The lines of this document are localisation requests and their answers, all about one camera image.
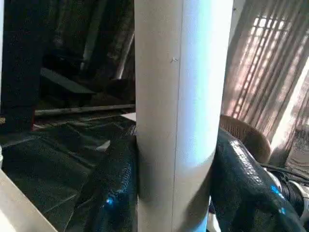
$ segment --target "white pole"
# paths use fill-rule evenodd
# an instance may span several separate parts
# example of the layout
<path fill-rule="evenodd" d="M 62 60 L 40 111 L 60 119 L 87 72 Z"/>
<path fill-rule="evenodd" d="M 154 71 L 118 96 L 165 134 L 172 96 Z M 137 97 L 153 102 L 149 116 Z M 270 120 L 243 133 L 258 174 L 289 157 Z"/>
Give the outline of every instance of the white pole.
<path fill-rule="evenodd" d="M 135 0 L 139 232 L 206 231 L 232 0 Z"/>

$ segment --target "brown wicker chair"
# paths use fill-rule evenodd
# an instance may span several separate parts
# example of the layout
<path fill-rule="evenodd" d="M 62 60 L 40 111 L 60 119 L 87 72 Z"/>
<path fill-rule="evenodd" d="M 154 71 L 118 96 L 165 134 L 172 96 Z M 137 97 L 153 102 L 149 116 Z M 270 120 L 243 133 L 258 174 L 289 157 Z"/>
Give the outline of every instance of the brown wicker chair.
<path fill-rule="evenodd" d="M 225 115 L 220 116 L 219 126 L 238 138 L 256 161 L 268 163 L 271 151 L 270 144 L 261 132 L 245 122 Z"/>

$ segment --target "blue light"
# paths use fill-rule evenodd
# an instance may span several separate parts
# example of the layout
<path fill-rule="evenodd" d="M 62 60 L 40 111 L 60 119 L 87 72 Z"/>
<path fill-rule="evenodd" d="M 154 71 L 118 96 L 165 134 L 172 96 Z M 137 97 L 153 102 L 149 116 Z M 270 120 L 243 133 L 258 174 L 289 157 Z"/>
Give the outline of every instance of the blue light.
<path fill-rule="evenodd" d="M 107 200 L 106 200 L 106 204 L 112 206 L 114 203 L 113 199 L 111 197 L 109 197 Z"/>
<path fill-rule="evenodd" d="M 282 213 L 282 214 L 284 214 L 285 215 L 285 208 L 281 208 L 281 209 L 279 209 L 279 213 Z"/>
<path fill-rule="evenodd" d="M 280 196 L 282 199 L 285 200 L 284 196 L 282 195 L 282 193 L 280 193 L 280 191 L 277 189 L 276 186 L 272 185 L 272 186 L 271 186 L 271 190 L 272 190 L 274 193 L 276 193 L 278 196 Z"/>

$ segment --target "dark curtain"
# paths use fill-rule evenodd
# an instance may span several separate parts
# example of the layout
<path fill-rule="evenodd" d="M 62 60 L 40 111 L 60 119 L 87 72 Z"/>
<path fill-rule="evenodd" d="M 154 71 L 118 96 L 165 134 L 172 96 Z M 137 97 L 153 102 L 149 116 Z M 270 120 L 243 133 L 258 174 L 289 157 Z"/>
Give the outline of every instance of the dark curtain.
<path fill-rule="evenodd" d="M 247 0 L 228 51 L 222 114 L 272 142 L 292 95 L 299 95 L 308 36 L 307 0 Z"/>

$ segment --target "shiny black plastic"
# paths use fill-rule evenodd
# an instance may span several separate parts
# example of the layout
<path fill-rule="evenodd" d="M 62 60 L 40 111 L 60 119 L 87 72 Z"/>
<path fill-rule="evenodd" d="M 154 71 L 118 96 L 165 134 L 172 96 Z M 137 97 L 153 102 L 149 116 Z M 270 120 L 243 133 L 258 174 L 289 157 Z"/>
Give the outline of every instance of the shiny black plastic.
<path fill-rule="evenodd" d="M 222 129 L 212 164 L 211 198 L 222 232 L 305 232 L 265 170 Z"/>
<path fill-rule="evenodd" d="M 6 135 L 3 170 L 59 232 L 132 231 L 134 124 L 116 116 Z"/>

